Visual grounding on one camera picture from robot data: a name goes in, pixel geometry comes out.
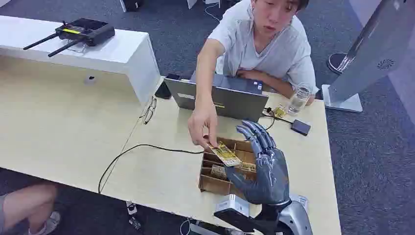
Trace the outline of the person's right hand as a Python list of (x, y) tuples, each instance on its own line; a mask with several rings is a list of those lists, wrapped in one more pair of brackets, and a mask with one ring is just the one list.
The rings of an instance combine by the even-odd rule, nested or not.
[(194, 145), (209, 149), (217, 147), (217, 112), (212, 101), (197, 100), (195, 109), (188, 119), (188, 130)]

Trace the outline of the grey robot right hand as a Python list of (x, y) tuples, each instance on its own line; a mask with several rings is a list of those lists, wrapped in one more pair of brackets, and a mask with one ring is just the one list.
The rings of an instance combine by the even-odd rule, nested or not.
[(280, 205), (290, 201), (286, 159), (271, 135), (260, 124), (249, 120), (242, 120), (236, 130), (251, 143), (256, 180), (245, 179), (233, 166), (225, 168), (228, 179), (252, 204)]

